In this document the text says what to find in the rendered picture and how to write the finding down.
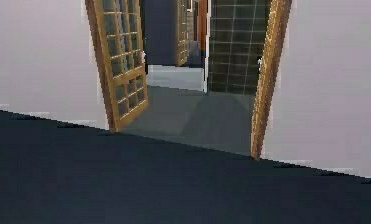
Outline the wooden glass-paned room door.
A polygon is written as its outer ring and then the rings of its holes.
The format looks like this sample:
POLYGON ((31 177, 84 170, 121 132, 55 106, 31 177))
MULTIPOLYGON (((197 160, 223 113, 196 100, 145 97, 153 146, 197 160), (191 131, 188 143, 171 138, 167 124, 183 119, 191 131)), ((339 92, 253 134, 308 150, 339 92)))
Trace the wooden glass-paned room door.
POLYGON ((139 0, 92 0, 104 80, 109 129, 119 132, 148 107, 139 0))
POLYGON ((176 65, 182 66, 189 55, 187 32, 187 0, 177 0, 176 65))

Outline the wooden door frame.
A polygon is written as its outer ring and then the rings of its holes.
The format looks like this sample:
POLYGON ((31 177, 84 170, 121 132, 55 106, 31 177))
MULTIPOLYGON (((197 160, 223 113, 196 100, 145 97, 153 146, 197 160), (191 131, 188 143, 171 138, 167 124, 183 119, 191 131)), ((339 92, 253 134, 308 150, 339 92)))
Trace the wooden door frame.
POLYGON ((259 160, 293 0, 272 0, 251 123, 251 156, 259 160))

